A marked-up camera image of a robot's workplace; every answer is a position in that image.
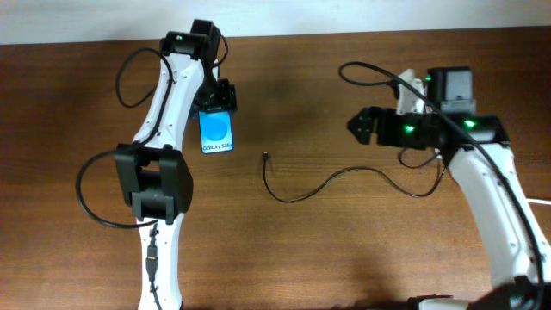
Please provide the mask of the blue Galaxy smartphone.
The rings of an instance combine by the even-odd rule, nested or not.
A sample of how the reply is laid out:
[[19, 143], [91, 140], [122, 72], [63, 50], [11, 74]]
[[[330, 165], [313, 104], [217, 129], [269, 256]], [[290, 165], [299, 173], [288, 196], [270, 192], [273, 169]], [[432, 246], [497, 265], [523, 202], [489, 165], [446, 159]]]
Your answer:
[[229, 112], [200, 112], [199, 124], [203, 153], [231, 152], [234, 149], [232, 118]]

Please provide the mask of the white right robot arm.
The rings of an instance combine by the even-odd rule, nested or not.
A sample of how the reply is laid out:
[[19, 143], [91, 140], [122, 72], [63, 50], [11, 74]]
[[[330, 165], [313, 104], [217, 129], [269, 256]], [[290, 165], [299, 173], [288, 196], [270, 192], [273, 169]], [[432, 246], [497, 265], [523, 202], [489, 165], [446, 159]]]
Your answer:
[[359, 143], [432, 148], [467, 199], [491, 267], [492, 290], [475, 301], [411, 297], [398, 309], [548, 309], [550, 244], [518, 180], [511, 143], [495, 115], [477, 115], [467, 66], [390, 74], [397, 108], [363, 108], [347, 124]]

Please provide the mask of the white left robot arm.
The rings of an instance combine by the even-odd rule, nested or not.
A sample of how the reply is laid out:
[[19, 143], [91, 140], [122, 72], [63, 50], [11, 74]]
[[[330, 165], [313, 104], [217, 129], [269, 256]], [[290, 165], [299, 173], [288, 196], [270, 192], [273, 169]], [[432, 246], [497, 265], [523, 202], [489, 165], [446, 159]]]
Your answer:
[[120, 144], [115, 167], [124, 202], [132, 209], [142, 253], [139, 308], [180, 309], [179, 237], [194, 192], [183, 158], [189, 120], [200, 124], [204, 153], [233, 149], [236, 90], [220, 78], [217, 54], [226, 40], [211, 21], [160, 41], [160, 73], [152, 105], [130, 145]]

